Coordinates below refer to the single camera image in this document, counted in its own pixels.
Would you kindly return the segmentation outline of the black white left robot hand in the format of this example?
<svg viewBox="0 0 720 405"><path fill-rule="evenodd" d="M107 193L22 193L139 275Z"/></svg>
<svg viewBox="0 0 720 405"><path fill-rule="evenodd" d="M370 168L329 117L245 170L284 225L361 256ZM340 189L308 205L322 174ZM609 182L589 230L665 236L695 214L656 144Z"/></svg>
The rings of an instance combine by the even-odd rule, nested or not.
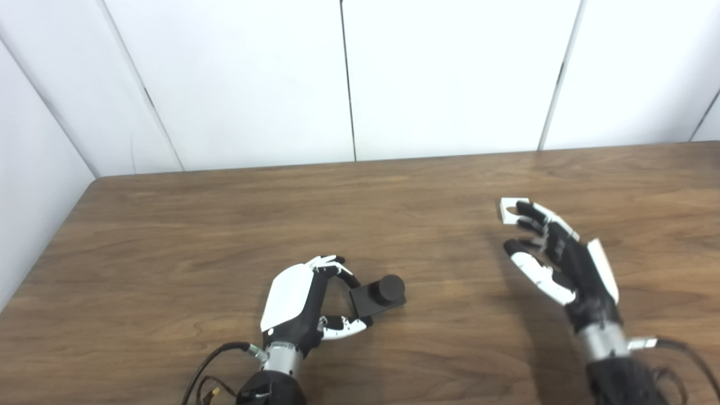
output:
<svg viewBox="0 0 720 405"><path fill-rule="evenodd" d="M344 263L339 255L317 256L292 265L273 279L260 320L263 349L288 343L307 357L324 340L349 338L373 326L370 316L321 313L330 279L341 279L351 290L361 285Z"/></svg>

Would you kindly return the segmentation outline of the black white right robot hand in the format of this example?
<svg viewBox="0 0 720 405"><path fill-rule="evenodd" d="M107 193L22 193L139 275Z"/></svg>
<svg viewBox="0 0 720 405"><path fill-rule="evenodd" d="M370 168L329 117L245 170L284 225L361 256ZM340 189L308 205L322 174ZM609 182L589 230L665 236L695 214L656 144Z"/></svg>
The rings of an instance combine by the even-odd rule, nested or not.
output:
<svg viewBox="0 0 720 405"><path fill-rule="evenodd" d="M520 228L532 238L509 239L504 251L512 263L558 305L565 308L574 331L590 325L621 325L619 288L598 238L584 241L560 215L529 199L514 203Z"/></svg>

